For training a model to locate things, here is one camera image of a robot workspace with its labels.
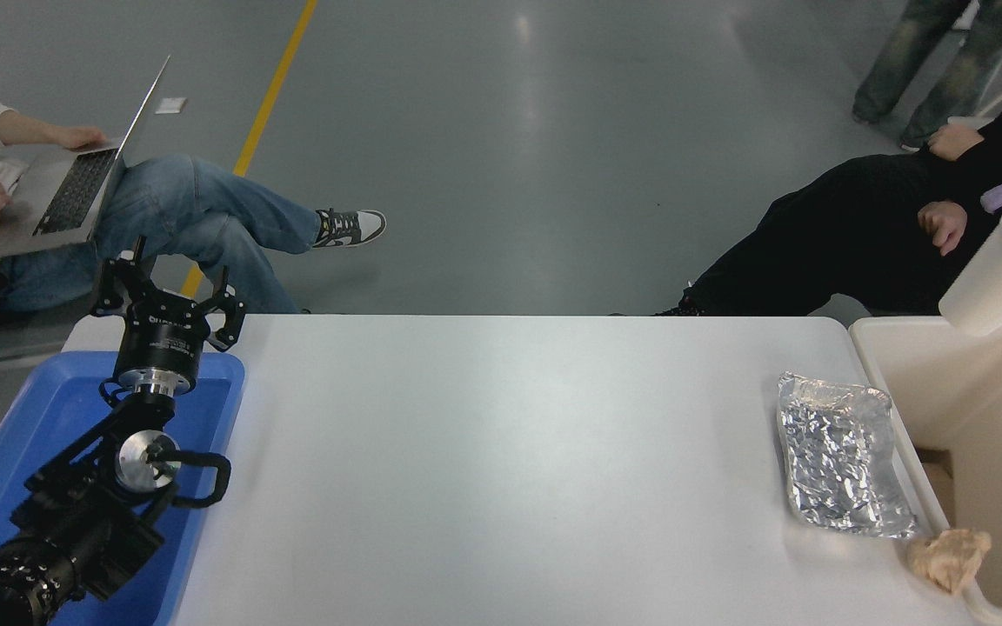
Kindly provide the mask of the person's left hand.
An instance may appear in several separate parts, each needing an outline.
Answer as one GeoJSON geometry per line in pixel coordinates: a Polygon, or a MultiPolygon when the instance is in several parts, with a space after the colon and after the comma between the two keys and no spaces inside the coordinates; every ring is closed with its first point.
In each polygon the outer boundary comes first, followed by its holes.
{"type": "Polygon", "coordinates": [[[81,151],[98,148],[107,143],[106,135],[94,126],[56,126],[49,130],[53,143],[65,150],[81,151]]]}
{"type": "Polygon", "coordinates": [[[951,201],[927,203],[918,211],[916,219],[941,256],[949,255],[958,248],[969,221],[963,207],[951,201]]]}

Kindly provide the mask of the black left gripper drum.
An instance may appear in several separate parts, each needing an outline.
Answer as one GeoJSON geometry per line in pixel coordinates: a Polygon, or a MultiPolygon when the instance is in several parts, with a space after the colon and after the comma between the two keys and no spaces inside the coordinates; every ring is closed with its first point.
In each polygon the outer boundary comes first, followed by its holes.
{"type": "Polygon", "coordinates": [[[195,379],[208,333],[200,304],[186,297],[157,292],[131,302],[124,314],[116,378],[159,370],[195,379]]]}

